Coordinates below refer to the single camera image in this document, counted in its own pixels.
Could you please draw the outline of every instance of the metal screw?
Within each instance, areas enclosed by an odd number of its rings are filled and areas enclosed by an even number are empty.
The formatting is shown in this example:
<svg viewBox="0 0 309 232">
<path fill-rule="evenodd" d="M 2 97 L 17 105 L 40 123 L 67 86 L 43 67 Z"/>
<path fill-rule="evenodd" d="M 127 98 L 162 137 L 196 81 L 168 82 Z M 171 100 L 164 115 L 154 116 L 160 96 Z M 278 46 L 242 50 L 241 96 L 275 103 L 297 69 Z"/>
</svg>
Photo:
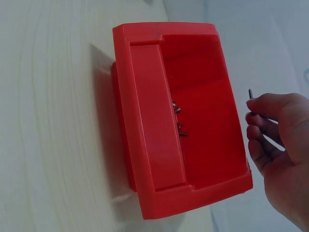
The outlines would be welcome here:
<svg viewBox="0 0 309 232">
<path fill-rule="evenodd" d="M 180 113 L 180 112 L 181 112 L 181 108 L 180 108 L 180 107 L 176 107 L 176 108 L 174 109 L 174 112 L 175 112 L 175 114 Z"/>
<path fill-rule="evenodd" d="M 181 122 L 177 122 L 178 131 L 180 131 L 182 127 L 183 127 L 183 124 Z"/>
<path fill-rule="evenodd" d="M 253 98 L 253 94 L 252 94 L 252 90 L 249 89 L 249 98 L 252 99 Z"/>
<path fill-rule="evenodd" d="M 184 132 L 178 132 L 179 136 L 185 136 L 185 137 L 188 137 L 189 135 L 187 133 L 184 133 Z"/>
</svg>

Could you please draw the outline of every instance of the white wall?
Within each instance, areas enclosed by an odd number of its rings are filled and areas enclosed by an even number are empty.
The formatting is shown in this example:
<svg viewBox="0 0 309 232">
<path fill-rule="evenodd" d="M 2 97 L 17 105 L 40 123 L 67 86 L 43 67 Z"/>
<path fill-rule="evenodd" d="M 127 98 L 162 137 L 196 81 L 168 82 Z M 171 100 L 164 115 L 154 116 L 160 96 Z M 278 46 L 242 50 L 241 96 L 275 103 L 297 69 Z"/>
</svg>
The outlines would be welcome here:
<svg viewBox="0 0 309 232">
<path fill-rule="evenodd" d="M 305 0 L 165 0 L 170 21 L 214 23 L 219 31 L 245 143 L 248 88 L 309 96 L 308 14 Z M 299 231 L 268 203 L 250 160 L 254 189 L 214 204 L 220 232 Z"/>
</svg>

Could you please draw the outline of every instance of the fingernail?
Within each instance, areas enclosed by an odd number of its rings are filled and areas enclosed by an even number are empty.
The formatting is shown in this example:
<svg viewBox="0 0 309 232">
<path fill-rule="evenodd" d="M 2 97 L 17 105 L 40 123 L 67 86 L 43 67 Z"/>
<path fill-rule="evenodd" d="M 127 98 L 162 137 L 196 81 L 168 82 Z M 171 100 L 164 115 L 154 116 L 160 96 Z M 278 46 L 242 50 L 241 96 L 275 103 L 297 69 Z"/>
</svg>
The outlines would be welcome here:
<svg viewBox="0 0 309 232">
<path fill-rule="evenodd" d="M 255 100 L 255 98 L 247 100 L 247 104 L 251 104 L 252 102 L 254 102 L 254 100 Z"/>
</svg>

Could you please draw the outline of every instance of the hand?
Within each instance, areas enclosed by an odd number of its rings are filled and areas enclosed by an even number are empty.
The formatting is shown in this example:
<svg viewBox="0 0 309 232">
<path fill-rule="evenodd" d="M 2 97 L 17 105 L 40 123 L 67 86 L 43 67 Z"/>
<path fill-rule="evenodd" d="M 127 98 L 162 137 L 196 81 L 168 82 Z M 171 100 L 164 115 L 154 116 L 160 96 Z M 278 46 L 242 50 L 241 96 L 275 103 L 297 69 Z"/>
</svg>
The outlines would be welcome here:
<svg viewBox="0 0 309 232">
<path fill-rule="evenodd" d="M 264 94 L 247 105 L 257 114 L 246 115 L 249 152 L 264 177 L 267 198 L 278 212 L 309 231 L 309 100 L 294 93 Z"/>
</svg>

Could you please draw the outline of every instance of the wood grain surface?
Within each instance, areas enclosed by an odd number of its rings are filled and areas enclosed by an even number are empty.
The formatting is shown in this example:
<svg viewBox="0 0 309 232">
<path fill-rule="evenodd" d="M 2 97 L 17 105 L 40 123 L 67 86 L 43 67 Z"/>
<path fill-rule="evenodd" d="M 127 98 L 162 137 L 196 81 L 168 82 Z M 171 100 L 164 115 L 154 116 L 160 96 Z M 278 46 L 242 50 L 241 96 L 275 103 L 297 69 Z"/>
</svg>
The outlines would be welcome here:
<svg viewBox="0 0 309 232">
<path fill-rule="evenodd" d="M 112 28 L 161 0 L 0 0 L 0 231 L 212 231 L 207 207 L 145 221 L 128 187 Z"/>
</svg>

